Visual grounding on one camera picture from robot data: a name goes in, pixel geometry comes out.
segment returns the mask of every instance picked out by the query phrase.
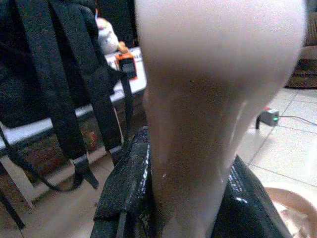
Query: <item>floor tile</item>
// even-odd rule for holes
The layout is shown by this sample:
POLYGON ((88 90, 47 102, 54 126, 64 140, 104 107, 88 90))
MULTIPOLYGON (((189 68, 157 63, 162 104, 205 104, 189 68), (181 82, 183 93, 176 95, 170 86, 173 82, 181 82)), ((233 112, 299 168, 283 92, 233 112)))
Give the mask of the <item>floor tile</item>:
POLYGON ((253 165, 249 165, 249 168, 259 178, 259 180, 262 183, 282 182, 282 183, 294 184, 296 186, 299 186, 301 188, 304 188, 304 189, 312 192, 317 197, 317 187, 315 187, 315 186, 294 180, 292 178, 289 178, 289 177, 286 177, 283 175, 276 174, 272 171, 268 171, 268 170, 265 170, 265 169, 262 169, 262 168, 259 168, 259 167, 253 166, 253 165))
POLYGON ((21 216, 26 225, 24 238, 89 238, 96 203, 109 175, 97 163, 91 169, 100 183, 98 189, 84 182, 73 192, 47 192, 35 202, 34 209, 21 216))
POLYGON ((108 170, 109 172, 111 172, 114 168, 110 153, 107 153, 105 156, 97 160, 96 163, 104 169, 108 170))
POLYGON ((19 229, 4 229, 0 230, 1 238, 23 238, 19 229))
POLYGON ((267 106, 269 108, 275 109, 279 111, 280 115, 283 115, 287 106, 291 103, 291 100, 274 98, 267 106))
POLYGON ((248 163, 254 154, 260 149, 263 142, 273 130, 273 127, 266 124, 260 123, 260 129, 257 130, 255 127, 256 119, 252 120, 249 129, 246 131, 240 145, 238 147, 237 154, 241 159, 248 163))
POLYGON ((317 185, 317 134, 275 127, 250 164, 317 185))
POLYGON ((317 89, 299 90, 295 101, 317 103, 317 89))
MULTIPOLYGON (((293 101, 284 116, 297 116, 317 123, 317 104, 293 101)), ((294 118, 280 118, 279 125, 317 133, 317 126, 294 118)))
POLYGON ((286 100, 292 100, 295 95, 297 94, 298 89, 288 89, 288 88, 282 88, 275 98, 277 99, 286 99, 286 100))
POLYGON ((0 203, 0 234, 3 230, 18 230, 18 226, 11 218, 4 205, 0 203))

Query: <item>white table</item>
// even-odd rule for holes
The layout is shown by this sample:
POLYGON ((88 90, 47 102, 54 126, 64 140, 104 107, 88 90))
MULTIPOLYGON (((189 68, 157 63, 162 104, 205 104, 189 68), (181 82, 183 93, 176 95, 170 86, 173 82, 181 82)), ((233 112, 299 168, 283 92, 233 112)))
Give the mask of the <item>white table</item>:
MULTIPOLYGON (((136 68, 137 68, 137 75, 138 79, 131 80, 130 86, 133 95, 142 94, 146 84, 146 76, 143 68, 142 62, 142 54, 139 47, 131 48, 130 52, 135 57, 136 61, 136 68)), ((115 55, 109 54, 106 55, 106 60, 110 66, 115 68, 115 55)), ((111 95, 111 101, 115 104, 118 102, 122 102, 124 99, 124 93, 122 89, 121 83, 117 83, 114 87, 115 94, 111 95)), ((86 105, 76 109, 77 117, 84 116, 85 114, 91 113, 93 108, 91 105, 86 105)), ((45 136, 47 131, 51 131, 53 129, 53 125, 50 118, 37 121, 28 125, 16 127, 16 128, 6 128, 3 125, 0 125, 3 128, 3 132, 6 135, 10 144, 23 144, 23 142, 27 142, 34 138, 39 139, 41 136, 45 136)), ((48 191, 48 187, 43 183, 40 183, 36 186, 33 186, 27 176, 25 175, 24 171, 16 166, 4 153, 5 152, 5 145, 2 139, 0 138, 0 162, 4 166, 5 170, 8 172, 12 180, 14 181, 17 188, 20 190, 21 194, 28 202, 28 204, 33 207, 32 200, 39 197, 41 194, 48 191)), ((103 155, 106 154, 105 148, 99 148, 91 154, 88 154, 88 160, 90 163, 94 162, 95 160, 99 159, 103 155)), ((64 181, 68 177, 74 174, 74 168, 69 166, 64 168, 56 173, 52 174, 47 178, 49 182, 52 184, 58 184, 61 181, 64 181)))

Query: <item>plastic buckle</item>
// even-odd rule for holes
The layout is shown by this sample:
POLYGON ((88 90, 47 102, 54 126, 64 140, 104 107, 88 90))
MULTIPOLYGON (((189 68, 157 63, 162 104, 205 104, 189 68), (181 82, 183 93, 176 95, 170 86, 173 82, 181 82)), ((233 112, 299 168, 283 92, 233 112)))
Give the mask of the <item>plastic buckle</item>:
POLYGON ((99 182, 89 168, 87 155, 73 160, 75 173, 80 174, 94 189, 98 188, 99 182))

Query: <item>black strap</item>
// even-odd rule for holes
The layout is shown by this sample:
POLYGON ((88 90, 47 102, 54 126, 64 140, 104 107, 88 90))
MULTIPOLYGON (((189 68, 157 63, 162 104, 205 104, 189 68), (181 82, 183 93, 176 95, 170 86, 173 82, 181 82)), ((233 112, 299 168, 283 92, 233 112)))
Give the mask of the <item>black strap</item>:
MULTIPOLYGON (((87 32, 80 6, 50 2, 70 43, 76 62, 85 81, 96 119, 101 130, 106 150, 121 145, 120 129, 109 97, 109 75, 106 66, 100 65, 91 38, 87 32)), ((127 77, 121 79, 125 93, 127 133, 125 145, 128 143, 128 131, 132 118, 132 92, 127 77)))
MULTIPOLYGON (((77 188, 83 178, 94 188, 97 188, 98 181, 88 167, 85 144, 69 93, 48 3, 44 0, 16 0, 15 2, 23 22, 38 80, 58 142, 67 158, 78 158, 82 163, 78 164, 76 159, 74 160, 75 167, 79 166, 80 168, 75 168, 73 187, 66 191, 77 188)), ((23 159, 17 152, 13 152, 11 147, 8 146, 7 149, 8 155, 14 163, 22 162, 23 159)), ((49 188, 64 191, 49 184, 27 164, 22 163, 21 165, 25 166, 25 169, 39 178, 49 188)))
POLYGON ((127 220, 127 211, 123 210, 120 212, 119 216, 119 223, 118 223, 118 229, 117 229, 117 234, 115 238, 124 238, 126 237, 126 220, 127 220))
POLYGON ((7 141, 1 127, 0 127, 0 136, 3 139, 3 142, 4 142, 6 150, 7 150, 7 155, 10 158, 10 160, 12 162, 14 162, 17 166, 24 169, 25 171, 30 172, 35 178, 40 180, 42 183, 44 183, 50 189, 55 190, 55 191, 73 191, 76 188, 78 188, 78 186, 81 184, 83 179, 82 179, 82 176, 79 175, 78 173, 75 173, 73 186, 69 189, 60 189, 58 186, 54 186, 54 185, 50 184, 44 177, 42 177, 41 175, 38 174, 38 172, 34 169, 34 167, 29 162, 27 162, 26 160, 23 159, 23 157, 19 154, 19 152, 16 149, 14 149, 9 144, 9 142, 7 141))

